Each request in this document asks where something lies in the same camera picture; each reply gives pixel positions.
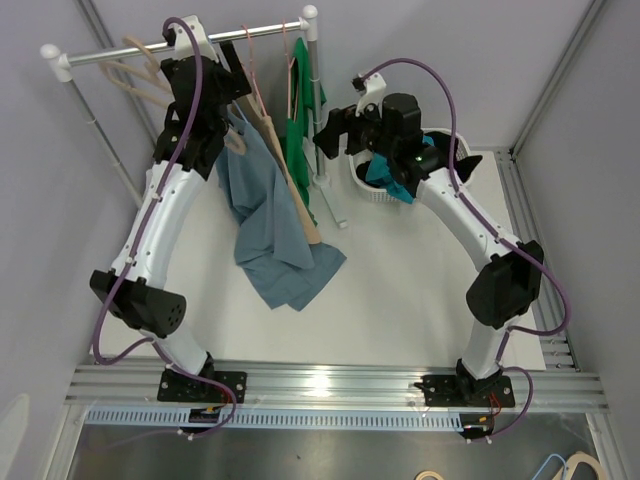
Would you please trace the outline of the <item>teal t shirt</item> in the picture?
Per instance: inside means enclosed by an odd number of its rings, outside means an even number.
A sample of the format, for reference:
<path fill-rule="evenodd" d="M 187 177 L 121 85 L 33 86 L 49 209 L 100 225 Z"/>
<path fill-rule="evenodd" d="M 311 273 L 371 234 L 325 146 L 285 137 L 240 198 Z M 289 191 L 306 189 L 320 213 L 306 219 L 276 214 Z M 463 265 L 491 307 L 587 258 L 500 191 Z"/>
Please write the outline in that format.
<path fill-rule="evenodd" d="M 425 132 L 419 144 L 397 146 L 387 156 L 375 152 L 365 164 L 363 180 L 394 200 L 412 204 L 420 184 L 442 166 L 441 160 L 435 132 Z"/>

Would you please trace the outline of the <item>grey blue t shirt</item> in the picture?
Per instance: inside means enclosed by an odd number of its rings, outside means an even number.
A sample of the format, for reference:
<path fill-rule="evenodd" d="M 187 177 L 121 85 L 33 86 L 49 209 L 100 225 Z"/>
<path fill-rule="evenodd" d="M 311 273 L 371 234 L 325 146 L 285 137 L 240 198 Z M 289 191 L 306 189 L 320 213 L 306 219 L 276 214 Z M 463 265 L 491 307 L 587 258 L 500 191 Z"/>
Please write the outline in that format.
<path fill-rule="evenodd" d="M 311 245 L 289 186 L 258 131 L 229 114 L 246 152 L 225 148 L 215 167 L 219 186 L 238 224 L 234 260 L 269 308 L 303 310 L 346 261 L 336 247 Z"/>

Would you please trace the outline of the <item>light blue wire hanger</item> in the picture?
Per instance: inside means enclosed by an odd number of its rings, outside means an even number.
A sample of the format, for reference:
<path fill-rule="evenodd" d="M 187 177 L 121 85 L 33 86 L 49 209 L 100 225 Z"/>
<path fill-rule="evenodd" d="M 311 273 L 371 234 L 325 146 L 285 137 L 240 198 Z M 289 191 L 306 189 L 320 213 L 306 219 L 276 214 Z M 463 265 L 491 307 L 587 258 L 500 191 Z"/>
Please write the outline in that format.
<path fill-rule="evenodd" d="M 245 127 L 249 121 L 237 106 L 233 105 L 227 108 L 227 125 L 228 130 L 225 135 L 225 146 L 237 155 L 245 155 L 247 153 L 247 144 L 244 140 L 244 131 L 237 128 L 237 123 L 241 122 Z"/>

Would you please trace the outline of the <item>beige wooden hanger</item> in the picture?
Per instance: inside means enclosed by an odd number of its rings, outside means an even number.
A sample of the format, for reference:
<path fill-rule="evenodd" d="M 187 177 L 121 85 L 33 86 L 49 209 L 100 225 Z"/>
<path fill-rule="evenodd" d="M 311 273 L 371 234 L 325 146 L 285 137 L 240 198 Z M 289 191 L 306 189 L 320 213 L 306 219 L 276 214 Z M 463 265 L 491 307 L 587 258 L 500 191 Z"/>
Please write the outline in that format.
<path fill-rule="evenodd" d="M 125 46 L 134 48 L 145 57 L 144 68 L 139 69 L 122 61 L 108 60 L 98 64 L 101 73 L 109 82 L 119 89 L 134 97 L 166 109 L 174 100 L 174 96 L 169 84 L 159 76 L 161 73 L 160 62 L 138 38 L 126 35 L 122 38 L 122 42 Z M 121 76 L 127 74 L 129 77 L 144 81 L 162 92 L 164 96 L 159 97 L 147 90 L 139 89 L 131 80 L 125 81 L 123 78 L 118 77 L 117 74 Z"/>

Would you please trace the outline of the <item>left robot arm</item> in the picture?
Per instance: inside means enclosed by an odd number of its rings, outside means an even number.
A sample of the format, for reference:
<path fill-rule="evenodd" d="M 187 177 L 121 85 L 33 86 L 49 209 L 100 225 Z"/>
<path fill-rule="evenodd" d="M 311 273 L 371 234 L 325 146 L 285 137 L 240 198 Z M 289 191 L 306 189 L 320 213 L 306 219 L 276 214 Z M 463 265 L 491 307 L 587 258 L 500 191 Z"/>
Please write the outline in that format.
<path fill-rule="evenodd" d="M 242 380 L 216 373 L 211 354 L 185 323 L 185 297 L 165 288 L 184 221 L 216 160 L 226 148 L 246 150 L 227 110 L 250 85 L 232 42 L 220 48 L 223 60 L 188 56 L 161 62 L 174 100 L 147 172 L 143 203 L 111 267 L 90 278 L 102 302 L 91 345 L 95 360 L 113 365 L 142 345 L 152 346 L 166 364 L 161 401 L 242 399 Z"/>

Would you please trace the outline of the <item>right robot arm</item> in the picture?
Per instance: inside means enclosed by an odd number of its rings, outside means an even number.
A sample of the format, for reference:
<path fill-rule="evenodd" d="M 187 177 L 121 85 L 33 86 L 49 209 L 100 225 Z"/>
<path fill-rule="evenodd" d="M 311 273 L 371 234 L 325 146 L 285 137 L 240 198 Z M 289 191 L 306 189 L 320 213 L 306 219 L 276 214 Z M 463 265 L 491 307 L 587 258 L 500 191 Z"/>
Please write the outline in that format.
<path fill-rule="evenodd" d="M 393 179 L 431 210 L 469 255 L 477 277 L 465 300 L 474 324 L 448 393 L 474 405 L 500 391 L 508 336 L 539 296 L 544 252 L 536 241 L 524 243 L 512 235 L 472 198 L 465 184 L 481 156 L 461 157 L 457 134 L 424 129 L 421 120 L 416 98 L 394 93 L 378 105 L 331 110 L 313 142 L 329 158 L 339 152 L 381 156 Z"/>

